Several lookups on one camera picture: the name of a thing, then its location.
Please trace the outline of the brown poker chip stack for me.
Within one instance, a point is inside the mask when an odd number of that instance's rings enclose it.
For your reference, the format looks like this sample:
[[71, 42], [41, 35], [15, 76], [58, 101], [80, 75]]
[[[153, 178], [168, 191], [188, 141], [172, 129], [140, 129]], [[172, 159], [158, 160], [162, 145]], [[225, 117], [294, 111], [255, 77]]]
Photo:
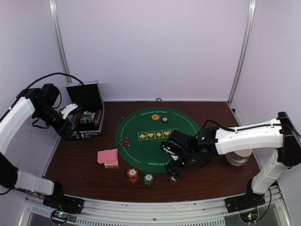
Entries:
[[170, 176], [170, 177], [169, 177], [169, 182], [170, 182], [172, 185], [176, 185], [176, 184], [178, 184], [179, 179], [176, 179], [176, 178], [174, 178], [173, 176]]

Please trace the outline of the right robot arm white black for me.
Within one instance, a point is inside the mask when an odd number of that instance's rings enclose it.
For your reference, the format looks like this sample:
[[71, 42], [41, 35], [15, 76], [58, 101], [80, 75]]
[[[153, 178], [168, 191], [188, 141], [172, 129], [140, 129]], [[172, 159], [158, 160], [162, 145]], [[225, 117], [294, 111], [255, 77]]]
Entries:
[[270, 121], [249, 126], [228, 128], [211, 122], [215, 127], [202, 127], [194, 136], [174, 130], [166, 141], [161, 142], [160, 149], [172, 157], [165, 168], [174, 179], [219, 155], [274, 148], [270, 160], [247, 183], [246, 193], [225, 200], [229, 213], [263, 205], [269, 187], [284, 171], [301, 162], [301, 136], [286, 112], [279, 112], [277, 118]]

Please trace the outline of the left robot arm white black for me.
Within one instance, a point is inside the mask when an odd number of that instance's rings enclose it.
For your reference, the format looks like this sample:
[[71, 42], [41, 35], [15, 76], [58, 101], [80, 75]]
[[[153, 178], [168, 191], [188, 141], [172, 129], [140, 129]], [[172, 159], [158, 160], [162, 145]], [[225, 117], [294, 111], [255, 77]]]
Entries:
[[22, 90], [10, 108], [0, 119], [0, 185], [9, 191], [18, 190], [42, 196], [43, 204], [69, 214], [80, 214], [84, 201], [66, 196], [61, 183], [48, 180], [20, 170], [6, 157], [7, 148], [21, 126], [28, 118], [43, 120], [46, 128], [52, 127], [64, 140], [80, 140], [75, 115], [80, 111], [76, 103], [56, 111], [53, 105], [59, 96], [59, 89], [53, 84], [42, 88]]

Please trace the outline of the orange dealer button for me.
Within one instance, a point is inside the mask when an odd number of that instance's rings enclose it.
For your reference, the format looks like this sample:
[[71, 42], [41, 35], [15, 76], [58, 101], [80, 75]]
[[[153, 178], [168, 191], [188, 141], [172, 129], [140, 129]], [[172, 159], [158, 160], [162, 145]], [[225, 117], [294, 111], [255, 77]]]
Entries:
[[151, 116], [151, 119], [154, 120], [154, 121], [157, 121], [157, 120], [160, 119], [160, 116], [159, 116], [158, 114], [153, 114], [153, 115]]

